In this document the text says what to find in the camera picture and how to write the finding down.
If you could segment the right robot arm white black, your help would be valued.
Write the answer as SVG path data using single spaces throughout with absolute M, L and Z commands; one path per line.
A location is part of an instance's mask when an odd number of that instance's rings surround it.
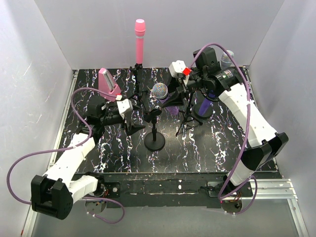
M 244 141 L 233 168 L 224 176 L 219 198 L 237 192 L 289 141 L 286 133 L 277 132 L 259 112 L 250 98 L 247 80 L 233 57 L 225 50 L 221 60 L 217 61 L 210 44 L 194 52 L 195 70 L 187 67 L 182 60 L 172 62 L 168 67 L 170 76 L 167 84 L 172 96 L 163 103 L 163 107 L 180 106 L 190 93 L 205 90 L 206 98 L 224 103 L 242 127 Z

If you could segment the silver grey microphone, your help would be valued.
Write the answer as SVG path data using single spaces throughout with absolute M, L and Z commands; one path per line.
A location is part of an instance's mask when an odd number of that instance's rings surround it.
M 223 54 L 221 56 L 220 64 L 221 64 L 222 70 L 224 70 L 232 65 L 232 61 L 231 61 L 230 57 L 225 52 L 223 52 Z

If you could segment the pink microphone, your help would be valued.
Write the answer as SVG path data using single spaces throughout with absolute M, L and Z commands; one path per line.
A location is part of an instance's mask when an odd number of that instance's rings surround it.
M 135 35 L 136 35 L 136 63 L 143 64 L 144 53 L 144 36 L 146 32 L 146 23 L 144 19 L 137 19 L 135 21 Z

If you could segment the purple matte microphone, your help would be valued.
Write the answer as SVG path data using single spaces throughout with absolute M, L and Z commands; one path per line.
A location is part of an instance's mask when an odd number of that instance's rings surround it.
M 215 97 L 214 94 L 209 93 L 207 97 L 203 100 L 201 107 L 198 111 L 198 115 L 201 117 L 205 117 L 206 112 L 208 111 L 209 107 L 212 105 L 211 99 Z

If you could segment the black left-edge clip stand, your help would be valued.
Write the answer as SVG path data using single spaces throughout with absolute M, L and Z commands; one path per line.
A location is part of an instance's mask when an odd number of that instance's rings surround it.
M 145 111 L 144 120 L 147 123 L 152 123 L 152 131 L 148 133 L 144 138 L 145 147 L 151 151 L 161 151 L 165 145 L 165 137 L 162 133 L 157 131 L 156 123 L 157 117 L 161 115 L 160 109 L 152 109 L 151 111 Z

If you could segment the black round-base clip stand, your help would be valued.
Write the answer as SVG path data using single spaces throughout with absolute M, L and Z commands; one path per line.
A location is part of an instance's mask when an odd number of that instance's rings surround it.
M 193 107 L 194 115 L 200 119 L 208 119 L 213 114 L 213 109 L 211 104 L 203 105 L 202 103 L 198 103 Z

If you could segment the purple glitter microphone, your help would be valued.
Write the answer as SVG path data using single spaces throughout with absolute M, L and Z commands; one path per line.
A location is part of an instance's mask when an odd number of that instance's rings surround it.
M 168 94 L 168 88 L 164 83 L 156 83 L 154 84 L 152 88 L 152 94 L 153 96 L 158 99 L 162 104 L 168 100 L 170 97 Z M 165 107 L 165 109 L 172 115 L 176 116 L 179 113 L 178 107 L 175 106 L 170 106 L 170 107 Z

